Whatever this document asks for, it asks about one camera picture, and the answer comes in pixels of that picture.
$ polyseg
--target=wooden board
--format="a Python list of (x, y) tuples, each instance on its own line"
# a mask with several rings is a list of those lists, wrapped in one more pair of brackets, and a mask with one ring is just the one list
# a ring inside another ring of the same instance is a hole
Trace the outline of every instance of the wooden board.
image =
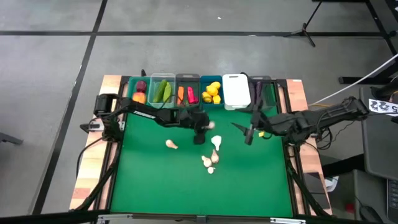
[[(103, 83), (99, 93), (118, 93), (119, 85), (120, 85), (121, 76), (120, 75), (105, 75), (103, 79)], [(305, 99), (305, 93), (303, 88), (303, 83), (301, 80), (287, 80), (287, 86), (289, 91), (290, 105), (293, 111), (298, 110), (307, 110), (307, 100)], [(284, 104), (284, 94), (281, 88), (279, 88), (282, 111), (286, 112), (286, 107)], [(89, 133), (86, 145), (90, 144), (94, 140), (101, 137), (100, 132)], [(315, 145), (314, 139), (309, 139), (308, 142), (310, 144)], [(95, 185), (98, 183), (100, 178), (100, 172), (102, 168), (102, 163), (104, 160), (104, 153), (106, 148), (106, 142), (100, 141), (97, 142), (93, 147), (86, 150), (84, 153), (78, 178), (76, 180), (75, 189), (72, 195), (72, 201), (70, 203), (70, 209), (78, 207), (84, 199), (90, 194), (90, 192), (94, 189)], [(114, 151), (116, 149), (116, 145), (113, 144), (111, 156), (109, 160), (112, 161)], [(322, 166), (319, 159), (318, 152), (312, 148), (304, 144), (300, 150), (300, 157), (302, 160), (302, 167), (304, 172), (318, 172), (320, 177), (322, 178), (322, 184), (326, 190)], [(109, 181), (104, 186), (104, 190), (102, 193), (102, 198), (100, 201), (99, 208), (105, 208), (105, 201), (108, 194)], [(298, 205), (298, 211), (300, 214), (304, 214), (303, 202), (300, 193), (300, 189), (295, 184), (295, 192), (296, 199)], [(331, 209), (325, 210), (329, 214), (331, 214)]]
[[(290, 107), (292, 111), (307, 110), (308, 109), (307, 99), (305, 98), (304, 86), (302, 81), (301, 80), (286, 80), (286, 81), (287, 81), (287, 89), (289, 92)], [(279, 88), (279, 95), (282, 105), (282, 111), (286, 112), (284, 92), (282, 88)], [(317, 145), (314, 138), (308, 138), (307, 142), (309, 144), (312, 144), (313, 146)], [(292, 148), (289, 149), (289, 152), (291, 155), (293, 155)], [(325, 192), (327, 192), (318, 151), (314, 149), (312, 146), (309, 146), (308, 144), (303, 144), (300, 147), (300, 158), (301, 158), (303, 172), (304, 173), (318, 172), (322, 180), (323, 188)], [(293, 166), (295, 167), (296, 164), (294, 158), (291, 158), (291, 161)], [(295, 187), (294, 190), (298, 205), (298, 212), (299, 214), (304, 214), (304, 206), (303, 206), (301, 191), (296, 183), (294, 183), (294, 187)], [(325, 211), (331, 215), (331, 208), (325, 209)]]

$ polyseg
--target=white cable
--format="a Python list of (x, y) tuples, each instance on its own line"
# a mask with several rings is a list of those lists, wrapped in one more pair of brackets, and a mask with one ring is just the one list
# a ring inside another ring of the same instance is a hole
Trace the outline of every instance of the white cable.
[(390, 63), (390, 62), (391, 62), (392, 60), (394, 60), (396, 57), (398, 57), (398, 54), (394, 55), (392, 58), (390, 58), (388, 61), (386, 61), (384, 64), (382, 64), (380, 67), (378, 67), (377, 69), (375, 69), (373, 72), (367, 74), (365, 77), (361, 78), (360, 80), (354, 82), (353, 84), (347, 86), (346, 88), (343, 88), (343, 89), (337, 91), (337, 92), (334, 93), (334, 94), (331, 94), (331, 95), (329, 95), (329, 96), (323, 98), (322, 100), (318, 100), (318, 101), (316, 101), (315, 103), (310, 104), (309, 106), (312, 106), (312, 105), (314, 105), (314, 104), (320, 103), (320, 102), (322, 102), (323, 100), (327, 100), (327, 99), (331, 98), (332, 96), (335, 96), (335, 95), (341, 93), (342, 91), (347, 90), (348, 88), (351, 88), (352, 86), (355, 86), (356, 84), (358, 84), (359, 82), (361, 82), (361, 81), (364, 80), (365, 78), (367, 78), (367, 77), (369, 77), (369, 76), (375, 74), (376, 72), (378, 72), (380, 69), (382, 69), (382, 68), (383, 68), (384, 66), (386, 66), (388, 63)]

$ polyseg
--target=yellow wire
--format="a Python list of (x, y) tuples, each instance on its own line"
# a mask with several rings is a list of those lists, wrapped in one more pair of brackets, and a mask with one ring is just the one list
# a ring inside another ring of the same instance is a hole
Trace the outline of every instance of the yellow wire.
[(311, 106), (321, 106), (321, 107), (328, 107), (328, 106), (331, 106), (331, 105), (315, 104), (315, 105), (311, 105)]

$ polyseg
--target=green mat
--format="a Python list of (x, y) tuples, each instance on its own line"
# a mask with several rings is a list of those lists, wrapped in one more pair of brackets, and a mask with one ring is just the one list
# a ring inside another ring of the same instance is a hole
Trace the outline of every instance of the green mat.
[[(248, 126), (250, 114), (207, 112), (216, 128), (207, 132), (202, 145), (193, 144), (192, 130), (163, 128), (150, 119), (128, 116), (112, 212), (292, 217), (280, 137), (255, 136), (248, 146), (231, 122)], [(215, 135), (223, 138), (220, 161), (209, 174), (201, 156), (211, 156)], [(178, 149), (166, 147), (167, 139)]]

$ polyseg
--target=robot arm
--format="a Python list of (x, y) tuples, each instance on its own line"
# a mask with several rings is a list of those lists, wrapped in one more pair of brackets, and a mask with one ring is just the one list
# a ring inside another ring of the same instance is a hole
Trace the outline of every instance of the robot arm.
[(265, 131), (283, 136), (291, 145), (301, 145), (312, 134), (341, 121), (361, 121), (369, 113), (361, 100), (351, 96), (342, 103), (316, 111), (296, 111), (267, 117), (260, 111), (261, 103), (256, 106), (251, 118), (251, 126), (244, 131), (245, 143), (251, 144), (254, 130)]
[(103, 139), (105, 141), (119, 142), (122, 140), (123, 133), (120, 130), (117, 117), (123, 113), (132, 113), (153, 119), (157, 124), (165, 128), (193, 129), (195, 132), (194, 144), (203, 144), (205, 142), (205, 133), (210, 120), (207, 113), (199, 108), (157, 109), (132, 101), (130, 98), (122, 98), (120, 109), (111, 112), (112, 102), (118, 98), (115, 94), (102, 94), (96, 97), (94, 115), (100, 118), (104, 124)]

